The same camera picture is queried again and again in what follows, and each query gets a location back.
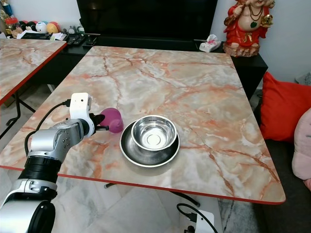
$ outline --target cable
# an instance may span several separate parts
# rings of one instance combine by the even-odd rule
[[[62,105],[66,105],[67,107],[70,106],[70,99],[66,100],[65,102],[62,102],[62,103],[59,103],[57,105],[55,105],[53,108],[51,108],[46,114],[45,116],[41,119],[41,121],[39,122],[37,128],[35,129],[35,131],[32,131],[30,132],[29,134],[27,134],[27,136],[25,137],[25,141],[24,141],[24,147],[25,147],[25,152],[26,152],[26,156],[28,155],[28,139],[31,135],[33,135],[35,132],[37,132],[41,125],[43,124],[44,120],[49,116],[49,114],[55,109],[55,108],[58,108],[59,106],[62,106]]]
[[[180,206],[186,206],[186,207],[188,207],[188,208],[190,208],[190,209],[192,209],[192,210],[194,210],[195,212],[197,212],[202,218],[204,218],[204,220],[210,225],[210,227],[213,229],[213,231],[215,232],[215,233],[218,233],[217,232],[217,230],[216,230],[216,228],[213,226],[213,224],[211,224],[211,222],[204,216],[204,214],[202,214],[200,211],[198,211],[196,208],[194,208],[194,207],[192,207],[191,205],[188,205],[188,204],[184,204],[184,203],[179,203],[179,204],[177,204],[177,210],[180,212],[180,213],[182,213],[184,216],[186,216],[186,217],[190,217],[190,214],[187,214],[187,213],[185,213],[185,212],[183,212],[179,207]]]

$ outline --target television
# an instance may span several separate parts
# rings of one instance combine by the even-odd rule
[[[205,40],[217,0],[77,0],[86,33]]]

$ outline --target white wall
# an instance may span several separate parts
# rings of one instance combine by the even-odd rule
[[[235,0],[218,0],[211,33],[225,40],[224,19]],[[56,21],[61,28],[79,25],[76,0],[10,0],[19,20]],[[278,79],[293,82],[311,71],[311,0],[276,0],[274,25],[260,41],[260,54]]]
[[[234,0],[218,0],[211,33],[225,40],[224,19]],[[274,25],[260,41],[260,54],[275,78],[294,82],[311,71],[311,0],[276,0]]]
[[[19,20],[55,21],[61,29],[79,26],[80,13],[76,0],[10,0],[13,14]]]

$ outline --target statue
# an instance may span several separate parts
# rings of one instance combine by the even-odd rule
[[[236,0],[224,24],[227,26],[227,41],[224,51],[234,57],[251,57],[259,52],[259,37],[266,38],[271,27],[272,15],[269,9],[275,5],[274,0]]]

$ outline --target marble table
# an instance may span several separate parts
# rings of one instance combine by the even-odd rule
[[[65,41],[0,39],[0,104],[65,46]]]
[[[162,115],[181,140],[174,160],[138,167],[121,153],[121,133],[96,132],[71,148],[60,176],[210,197],[281,204],[285,194],[247,97],[227,54],[93,47],[0,154],[0,167],[22,170],[24,138],[54,105],[88,92],[91,112],[120,110],[125,125]],[[69,117],[60,107],[42,125]]]

